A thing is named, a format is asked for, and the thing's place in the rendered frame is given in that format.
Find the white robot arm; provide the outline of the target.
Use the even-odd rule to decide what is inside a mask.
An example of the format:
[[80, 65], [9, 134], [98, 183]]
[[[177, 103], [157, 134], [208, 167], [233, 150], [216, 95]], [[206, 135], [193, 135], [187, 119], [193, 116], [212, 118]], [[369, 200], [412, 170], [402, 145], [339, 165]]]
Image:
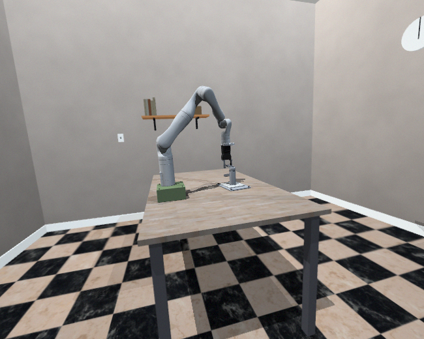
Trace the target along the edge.
[[221, 139], [230, 139], [231, 120], [224, 119], [225, 115], [217, 102], [212, 88], [200, 86], [183, 109], [176, 115], [170, 127], [157, 138], [161, 186], [175, 185], [171, 145], [178, 134], [191, 122], [195, 109], [201, 101], [205, 101], [211, 106], [212, 113], [218, 122], [219, 128], [226, 129], [224, 132], [221, 132]]

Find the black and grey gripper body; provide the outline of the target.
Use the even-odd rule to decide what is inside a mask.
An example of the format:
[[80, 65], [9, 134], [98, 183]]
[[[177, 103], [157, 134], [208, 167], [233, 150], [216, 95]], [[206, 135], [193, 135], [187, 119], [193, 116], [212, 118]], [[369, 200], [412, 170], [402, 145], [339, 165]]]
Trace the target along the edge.
[[221, 160], [231, 160], [230, 146], [234, 143], [230, 143], [230, 139], [221, 139]]

